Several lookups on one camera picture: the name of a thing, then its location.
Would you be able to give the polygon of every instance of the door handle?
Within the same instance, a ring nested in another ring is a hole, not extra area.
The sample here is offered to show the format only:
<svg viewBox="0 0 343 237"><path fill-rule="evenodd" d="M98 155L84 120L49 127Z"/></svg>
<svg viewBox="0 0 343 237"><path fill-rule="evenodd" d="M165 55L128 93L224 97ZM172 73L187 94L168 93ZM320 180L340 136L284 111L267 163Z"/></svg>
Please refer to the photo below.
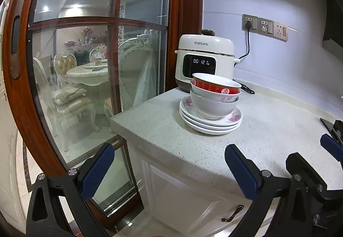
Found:
<svg viewBox="0 0 343 237"><path fill-rule="evenodd" d="M234 219L234 217L244 209L244 206L243 205L238 205L236 207L236 210L234 211L234 213L231 215L231 217L225 219L225 218L222 218L222 223L230 223L232 222L232 220Z"/></svg>
<svg viewBox="0 0 343 237"><path fill-rule="evenodd" d="M20 60L19 60L19 41L21 30L21 16L25 0L17 0L14 14L12 17L12 29L10 35L11 54L10 54L10 75L12 78L20 76Z"/></svg>

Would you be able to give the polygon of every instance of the white cabinet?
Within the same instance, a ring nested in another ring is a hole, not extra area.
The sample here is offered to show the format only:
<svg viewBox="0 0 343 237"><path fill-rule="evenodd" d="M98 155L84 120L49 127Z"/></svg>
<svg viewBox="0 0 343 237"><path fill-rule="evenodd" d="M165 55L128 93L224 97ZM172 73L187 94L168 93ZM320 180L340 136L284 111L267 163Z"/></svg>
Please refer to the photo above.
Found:
<svg viewBox="0 0 343 237"><path fill-rule="evenodd" d="M243 205L234 223L251 204L248 199L221 193L192 178L174 174L130 143L128 148L145 209L186 236L212 236L231 225L223 223L222 218L228 218L238 205Z"/></svg>

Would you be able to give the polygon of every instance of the rice cooker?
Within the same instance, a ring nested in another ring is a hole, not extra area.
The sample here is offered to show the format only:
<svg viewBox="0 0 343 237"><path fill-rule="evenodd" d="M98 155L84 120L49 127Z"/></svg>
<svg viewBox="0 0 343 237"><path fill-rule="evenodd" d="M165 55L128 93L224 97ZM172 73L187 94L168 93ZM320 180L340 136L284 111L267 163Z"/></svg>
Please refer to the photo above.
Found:
<svg viewBox="0 0 343 237"><path fill-rule="evenodd" d="M241 60L234 56L229 39L208 35L182 35L179 41L175 79L181 90L190 91L192 74L202 72L233 78L234 64Z"/></svg>

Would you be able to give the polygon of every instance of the plate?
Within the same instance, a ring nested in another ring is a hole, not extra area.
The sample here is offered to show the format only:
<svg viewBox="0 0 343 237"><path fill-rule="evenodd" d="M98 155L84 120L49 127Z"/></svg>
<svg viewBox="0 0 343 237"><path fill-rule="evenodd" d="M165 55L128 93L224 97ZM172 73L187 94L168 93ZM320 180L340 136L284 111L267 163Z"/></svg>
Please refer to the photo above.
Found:
<svg viewBox="0 0 343 237"><path fill-rule="evenodd" d="M95 66L95 65L93 65L91 63L88 63L88 64L84 65L83 67L84 68L105 68L105 67L107 67L107 63L102 63L102 64L100 64L98 66Z"/></svg>
<svg viewBox="0 0 343 237"><path fill-rule="evenodd" d="M209 120L200 115L198 110L193 106L191 97L184 97L180 101L180 108L182 112L190 117L192 120L198 121L202 124L217 126L217 127L228 127L238 124L242 118L243 114L238 107L234 109L229 115L226 115L218 120Z"/></svg>
<svg viewBox="0 0 343 237"><path fill-rule="evenodd" d="M239 123L237 123L236 125L233 126L227 126L227 127L217 127L217 126L210 126L210 125L206 125L206 124L202 124L196 120L191 119L190 117L188 117L186 114L183 113L183 111L181 110L181 108L179 108L179 113L180 115L182 115L183 117L185 117L185 119L193 124L195 124L196 126L202 127L202 128L206 128L208 130L214 130L214 131L226 131L232 128L235 128L236 126L239 126L241 124L241 121Z"/></svg>
<svg viewBox="0 0 343 237"><path fill-rule="evenodd" d="M191 128L195 129L196 131L200 131L202 133L206 133L206 134L212 134L212 135L222 135L222 134L227 134L231 131L234 131L235 129L239 128L239 126L241 125L241 123L238 123L238 126L235 126L234 128L230 129L230 130L225 130L225 131L214 131L214 130L208 130L206 128L203 127L199 127L193 123L191 123L190 121L187 121L185 119L185 117L183 115L180 115L181 118L184 120L184 122L189 125Z"/></svg>

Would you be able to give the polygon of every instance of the bowl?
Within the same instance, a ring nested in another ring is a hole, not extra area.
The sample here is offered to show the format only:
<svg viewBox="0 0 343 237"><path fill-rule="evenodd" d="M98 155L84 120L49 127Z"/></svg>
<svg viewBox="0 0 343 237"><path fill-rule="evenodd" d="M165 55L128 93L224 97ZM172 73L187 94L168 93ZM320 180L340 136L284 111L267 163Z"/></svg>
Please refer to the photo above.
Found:
<svg viewBox="0 0 343 237"><path fill-rule="evenodd" d="M194 93L198 94L199 96L214 100L214 101L221 101L221 102L231 102L234 101L236 97L241 93L239 92L237 94L222 94L222 93L216 93L216 92L211 92L202 88L199 88L193 84L193 79L191 81L191 86L194 91Z"/></svg>
<svg viewBox="0 0 343 237"><path fill-rule="evenodd" d="M191 89L192 104L206 119L217 120L230 114L238 103L238 97L233 102L220 102L203 98Z"/></svg>
<svg viewBox="0 0 343 237"><path fill-rule="evenodd" d="M194 73L195 86L211 92L222 94L238 94L241 84L231 79L204 73Z"/></svg>

